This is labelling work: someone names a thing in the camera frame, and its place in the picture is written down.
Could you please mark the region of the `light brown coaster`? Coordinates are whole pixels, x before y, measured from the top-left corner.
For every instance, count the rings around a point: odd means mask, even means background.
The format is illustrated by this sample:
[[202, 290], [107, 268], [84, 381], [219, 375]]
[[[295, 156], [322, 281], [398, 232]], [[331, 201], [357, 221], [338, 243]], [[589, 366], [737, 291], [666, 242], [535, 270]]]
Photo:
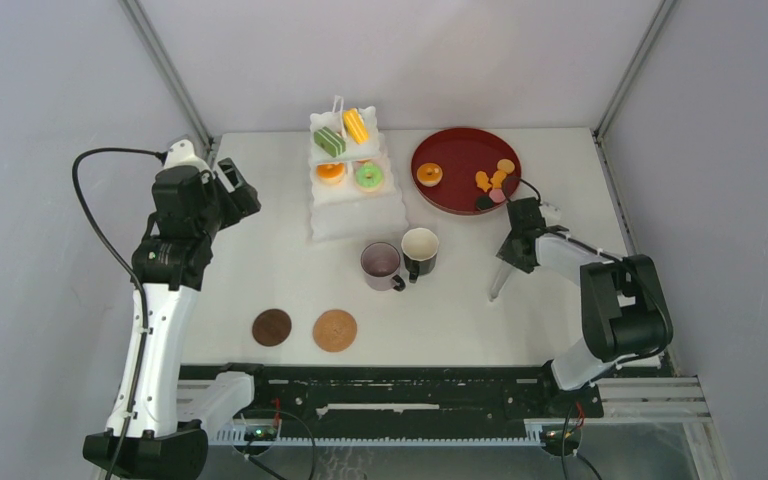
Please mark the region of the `light brown coaster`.
[[357, 336], [357, 322], [345, 310], [332, 309], [324, 312], [314, 323], [312, 330], [315, 344], [329, 353], [349, 348]]

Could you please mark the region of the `orange cream cupcake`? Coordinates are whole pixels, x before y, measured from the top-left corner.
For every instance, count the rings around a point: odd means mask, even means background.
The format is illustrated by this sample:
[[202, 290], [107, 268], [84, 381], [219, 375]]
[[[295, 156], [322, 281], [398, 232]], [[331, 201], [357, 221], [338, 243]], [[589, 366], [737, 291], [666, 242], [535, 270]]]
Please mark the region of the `orange cream cupcake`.
[[436, 163], [424, 163], [417, 168], [415, 177], [420, 185], [432, 188], [442, 181], [443, 169]]

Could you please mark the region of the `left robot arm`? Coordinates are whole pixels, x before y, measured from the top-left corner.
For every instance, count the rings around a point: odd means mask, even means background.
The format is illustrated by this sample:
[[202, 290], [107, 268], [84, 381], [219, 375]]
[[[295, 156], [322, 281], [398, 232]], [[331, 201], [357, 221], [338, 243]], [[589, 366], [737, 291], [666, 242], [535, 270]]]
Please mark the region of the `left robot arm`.
[[123, 479], [195, 479], [207, 460], [207, 423], [182, 420], [176, 401], [184, 336], [219, 231], [261, 209], [256, 189], [225, 158], [214, 170], [167, 164], [154, 211], [125, 269], [134, 285], [126, 366], [103, 431], [82, 455]]

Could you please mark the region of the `pink macaron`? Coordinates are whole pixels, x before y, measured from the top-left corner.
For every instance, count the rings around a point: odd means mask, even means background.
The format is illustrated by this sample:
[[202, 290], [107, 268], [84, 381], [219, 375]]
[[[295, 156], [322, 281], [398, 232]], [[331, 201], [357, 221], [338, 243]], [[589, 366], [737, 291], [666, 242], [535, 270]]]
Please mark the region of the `pink macaron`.
[[487, 196], [496, 205], [504, 204], [507, 201], [507, 196], [502, 189], [491, 189]]

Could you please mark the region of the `black cookie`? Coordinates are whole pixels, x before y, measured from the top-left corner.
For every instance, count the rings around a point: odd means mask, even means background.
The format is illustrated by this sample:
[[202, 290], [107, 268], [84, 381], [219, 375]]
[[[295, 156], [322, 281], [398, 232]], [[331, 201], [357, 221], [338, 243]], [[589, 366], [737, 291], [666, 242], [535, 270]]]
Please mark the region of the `black cookie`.
[[475, 209], [477, 211], [492, 210], [496, 206], [496, 203], [488, 196], [479, 196], [475, 201]]

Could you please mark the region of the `red round tray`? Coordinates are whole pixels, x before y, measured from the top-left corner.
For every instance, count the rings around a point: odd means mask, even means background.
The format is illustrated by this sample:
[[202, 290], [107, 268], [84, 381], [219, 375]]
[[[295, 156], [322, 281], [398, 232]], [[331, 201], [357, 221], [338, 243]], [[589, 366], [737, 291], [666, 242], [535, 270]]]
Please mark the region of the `red round tray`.
[[[450, 128], [430, 135], [414, 151], [409, 172], [420, 195], [437, 209], [461, 216], [481, 215], [502, 204], [487, 211], [475, 209], [476, 199], [487, 193], [476, 186], [474, 175], [478, 171], [492, 175], [498, 170], [500, 159], [516, 163], [515, 172], [508, 175], [502, 188], [508, 199], [519, 189], [523, 168], [514, 149], [502, 138], [485, 130]], [[420, 185], [415, 177], [417, 168], [429, 162], [443, 169], [442, 181], [432, 188]]]

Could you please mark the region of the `tan macaron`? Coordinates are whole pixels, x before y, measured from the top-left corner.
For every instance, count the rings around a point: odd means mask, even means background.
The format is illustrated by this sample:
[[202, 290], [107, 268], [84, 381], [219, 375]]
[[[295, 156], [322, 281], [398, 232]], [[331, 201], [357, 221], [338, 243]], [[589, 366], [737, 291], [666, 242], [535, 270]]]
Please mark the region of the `tan macaron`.
[[516, 170], [516, 163], [510, 159], [500, 159], [497, 162], [497, 169], [510, 175]]

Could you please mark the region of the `metal tongs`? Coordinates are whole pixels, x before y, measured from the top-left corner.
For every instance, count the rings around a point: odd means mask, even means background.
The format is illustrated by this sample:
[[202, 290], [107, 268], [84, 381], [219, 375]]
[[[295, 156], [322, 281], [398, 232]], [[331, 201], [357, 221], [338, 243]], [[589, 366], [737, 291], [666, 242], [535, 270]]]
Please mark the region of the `metal tongs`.
[[505, 262], [505, 261], [500, 262], [488, 293], [488, 299], [490, 302], [494, 302], [500, 296], [505, 284], [507, 283], [514, 269], [515, 267], [509, 264], [508, 262]]

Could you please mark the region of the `yellow cake slice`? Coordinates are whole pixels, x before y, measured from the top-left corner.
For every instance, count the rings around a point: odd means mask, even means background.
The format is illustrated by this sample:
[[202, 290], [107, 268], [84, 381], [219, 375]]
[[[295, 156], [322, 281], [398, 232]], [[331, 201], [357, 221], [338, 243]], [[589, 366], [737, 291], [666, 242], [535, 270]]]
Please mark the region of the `yellow cake slice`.
[[356, 144], [361, 145], [369, 140], [369, 132], [358, 109], [345, 110], [342, 120], [345, 132]]

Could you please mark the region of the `green striped cake slice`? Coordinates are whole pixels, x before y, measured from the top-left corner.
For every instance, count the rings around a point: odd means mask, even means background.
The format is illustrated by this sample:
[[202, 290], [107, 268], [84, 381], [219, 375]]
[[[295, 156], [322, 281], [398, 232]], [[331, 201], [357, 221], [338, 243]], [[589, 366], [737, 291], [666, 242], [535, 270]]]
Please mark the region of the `green striped cake slice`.
[[316, 146], [336, 158], [342, 155], [347, 148], [345, 139], [329, 127], [322, 127], [313, 132], [313, 141]]

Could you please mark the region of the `dark brown coaster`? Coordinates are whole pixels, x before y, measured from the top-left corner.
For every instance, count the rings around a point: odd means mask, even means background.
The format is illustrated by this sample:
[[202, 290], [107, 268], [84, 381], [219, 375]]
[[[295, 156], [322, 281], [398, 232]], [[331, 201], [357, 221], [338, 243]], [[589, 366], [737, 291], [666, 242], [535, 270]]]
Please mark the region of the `dark brown coaster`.
[[253, 339], [264, 347], [280, 345], [291, 332], [291, 317], [281, 309], [268, 309], [261, 312], [256, 316], [251, 327]]

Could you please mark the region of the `white tiered dessert stand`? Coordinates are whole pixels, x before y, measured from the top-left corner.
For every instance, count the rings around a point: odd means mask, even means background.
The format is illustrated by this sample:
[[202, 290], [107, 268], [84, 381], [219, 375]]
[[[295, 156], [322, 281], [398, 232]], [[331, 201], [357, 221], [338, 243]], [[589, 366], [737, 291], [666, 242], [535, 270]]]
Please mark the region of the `white tiered dessert stand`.
[[[343, 127], [342, 113], [356, 108], [363, 117], [369, 140], [356, 144]], [[388, 155], [385, 135], [378, 126], [377, 111], [373, 106], [347, 107], [344, 98], [336, 95], [329, 110], [313, 113], [309, 117], [309, 152], [311, 200], [311, 239], [315, 242], [367, 238], [390, 235], [408, 226], [402, 190]], [[346, 142], [346, 151], [332, 158], [314, 144], [313, 132], [329, 127]], [[383, 174], [381, 187], [370, 193], [359, 190], [354, 181], [356, 169], [364, 162], [377, 164]], [[346, 175], [338, 185], [325, 185], [318, 181], [315, 168], [320, 164], [344, 163]]]

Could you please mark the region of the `green donut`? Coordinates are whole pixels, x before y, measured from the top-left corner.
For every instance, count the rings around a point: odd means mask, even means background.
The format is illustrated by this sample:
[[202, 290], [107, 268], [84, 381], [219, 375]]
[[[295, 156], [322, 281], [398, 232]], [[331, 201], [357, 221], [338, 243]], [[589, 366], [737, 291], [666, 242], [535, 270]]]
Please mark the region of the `green donut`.
[[384, 180], [381, 168], [372, 161], [362, 163], [355, 171], [356, 187], [366, 193], [378, 190]]

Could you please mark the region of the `black mug white inside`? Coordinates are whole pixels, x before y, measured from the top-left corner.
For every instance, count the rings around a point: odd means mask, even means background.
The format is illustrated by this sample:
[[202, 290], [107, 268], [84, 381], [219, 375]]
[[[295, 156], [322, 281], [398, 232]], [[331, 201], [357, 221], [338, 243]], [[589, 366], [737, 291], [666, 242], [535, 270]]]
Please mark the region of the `black mug white inside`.
[[401, 250], [410, 283], [434, 270], [439, 247], [438, 236], [427, 228], [413, 228], [403, 235]]

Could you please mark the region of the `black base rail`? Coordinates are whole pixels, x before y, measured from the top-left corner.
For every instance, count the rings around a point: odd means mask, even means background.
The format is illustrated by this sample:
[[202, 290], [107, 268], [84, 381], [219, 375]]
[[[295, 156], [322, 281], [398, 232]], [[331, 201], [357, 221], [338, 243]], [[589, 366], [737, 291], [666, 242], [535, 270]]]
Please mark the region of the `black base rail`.
[[254, 379], [247, 418], [280, 417], [319, 440], [488, 440], [524, 437], [527, 420], [604, 415], [596, 387], [563, 393], [540, 367], [185, 365], [183, 380], [242, 372]]

